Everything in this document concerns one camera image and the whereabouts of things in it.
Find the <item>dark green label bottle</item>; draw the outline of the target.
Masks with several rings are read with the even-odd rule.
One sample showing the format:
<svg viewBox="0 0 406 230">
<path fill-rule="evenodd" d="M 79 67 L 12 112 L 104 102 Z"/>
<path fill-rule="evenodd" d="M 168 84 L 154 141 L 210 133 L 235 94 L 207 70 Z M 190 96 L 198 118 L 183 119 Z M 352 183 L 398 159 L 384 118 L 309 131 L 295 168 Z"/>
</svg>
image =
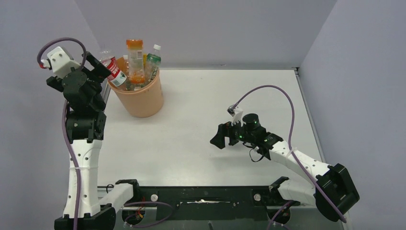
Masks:
<svg viewBox="0 0 406 230">
<path fill-rule="evenodd" d="M 128 55 L 123 55 L 123 73 L 130 79 Z"/>
</svg>

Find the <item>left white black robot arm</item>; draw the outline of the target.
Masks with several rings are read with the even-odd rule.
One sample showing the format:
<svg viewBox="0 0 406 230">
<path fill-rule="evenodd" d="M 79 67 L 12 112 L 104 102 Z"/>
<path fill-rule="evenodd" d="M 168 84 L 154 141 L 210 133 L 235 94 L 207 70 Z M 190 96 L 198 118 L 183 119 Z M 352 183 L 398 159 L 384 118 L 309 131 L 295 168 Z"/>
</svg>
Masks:
<svg viewBox="0 0 406 230">
<path fill-rule="evenodd" d="M 83 54 L 92 70 L 80 64 L 62 47 L 47 54 L 53 77 L 47 85 L 63 93 L 62 128 L 68 147 L 69 184 L 67 202 L 56 230 L 112 230 L 117 212 L 134 196 L 136 180 L 118 181 L 110 193 L 98 198 L 98 161 L 104 137 L 106 103 L 102 83 L 110 71 L 91 53 Z"/>
</svg>

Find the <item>green label clear bottle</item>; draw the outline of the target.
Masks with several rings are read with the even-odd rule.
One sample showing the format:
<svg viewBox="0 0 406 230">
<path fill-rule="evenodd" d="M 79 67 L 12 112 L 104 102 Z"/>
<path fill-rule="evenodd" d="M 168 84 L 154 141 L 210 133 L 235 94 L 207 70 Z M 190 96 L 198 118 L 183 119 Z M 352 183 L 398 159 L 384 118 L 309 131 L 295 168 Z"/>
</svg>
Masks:
<svg viewBox="0 0 406 230">
<path fill-rule="evenodd" d="M 145 62 L 145 77 L 147 83 L 151 83 L 158 74 L 158 70 L 161 64 L 161 46 L 155 44 L 153 46 L 153 51 L 148 53 L 147 59 Z"/>
</svg>

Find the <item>red green label bottle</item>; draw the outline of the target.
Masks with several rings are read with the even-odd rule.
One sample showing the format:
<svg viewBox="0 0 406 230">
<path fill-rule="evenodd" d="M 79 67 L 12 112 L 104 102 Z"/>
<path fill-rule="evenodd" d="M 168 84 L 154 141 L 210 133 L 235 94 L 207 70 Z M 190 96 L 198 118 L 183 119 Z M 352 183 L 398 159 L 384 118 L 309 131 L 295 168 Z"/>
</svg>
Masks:
<svg viewBox="0 0 406 230">
<path fill-rule="evenodd" d="M 112 51 L 104 49 L 100 52 L 100 62 L 111 72 L 107 77 L 109 82 L 117 89 L 126 91 L 127 76 L 119 69 L 117 59 Z"/>
</svg>

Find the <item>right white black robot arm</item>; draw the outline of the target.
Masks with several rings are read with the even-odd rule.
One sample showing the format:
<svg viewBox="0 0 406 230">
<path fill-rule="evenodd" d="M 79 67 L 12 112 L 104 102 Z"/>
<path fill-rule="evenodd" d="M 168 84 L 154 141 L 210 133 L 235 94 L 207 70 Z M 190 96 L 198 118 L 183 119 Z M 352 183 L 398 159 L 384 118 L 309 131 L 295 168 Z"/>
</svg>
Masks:
<svg viewBox="0 0 406 230">
<path fill-rule="evenodd" d="M 297 201 L 315 206 L 328 220 L 344 220 L 344 214 L 360 199 L 347 168 L 318 161 L 289 146 L 280 136 L 262 127 L 257 114 L 237 115 L 232 121 L 218 125 L 210 143 L 219 149 L 239 142 L 249 144 L 262 157 L 279 163 L 302 177 L 297 182 L 280 177 L 270 185 L 271 202 Z"/>
</svg>

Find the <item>orange plastic bin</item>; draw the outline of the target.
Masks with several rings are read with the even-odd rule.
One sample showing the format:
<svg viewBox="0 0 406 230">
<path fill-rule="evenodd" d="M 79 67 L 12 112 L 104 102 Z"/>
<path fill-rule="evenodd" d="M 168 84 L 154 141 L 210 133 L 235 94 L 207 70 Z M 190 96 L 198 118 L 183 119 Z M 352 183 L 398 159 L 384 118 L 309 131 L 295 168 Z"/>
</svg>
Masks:
<svg viewBox="0 0 406 230">
<path fill-rule="evenodd" d="M 160 71 L 155 78 L 145 87 L 136 91 L 122 91 L 108 82 L 110 88 L 133 117 L 150 117 L 156 114 L 164 104 L 164 96 L 160 80 Z"/>
</svg>

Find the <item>orange drink bottle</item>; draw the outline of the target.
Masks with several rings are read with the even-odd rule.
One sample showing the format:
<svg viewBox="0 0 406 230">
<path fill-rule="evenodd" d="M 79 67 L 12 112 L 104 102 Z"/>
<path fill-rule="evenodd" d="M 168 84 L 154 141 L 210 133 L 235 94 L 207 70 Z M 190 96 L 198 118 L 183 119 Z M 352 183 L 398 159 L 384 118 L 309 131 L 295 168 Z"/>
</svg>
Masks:
<svg viewBox="0 0 406 230">
<path fill-rule="evenodd" d="M 144 59 L 143 59 L 143 40 L 127 39 L 126 47 L 128 50 L 128 70 L 131 83 L 136 89 L 144 87 Z"/>
</svg>

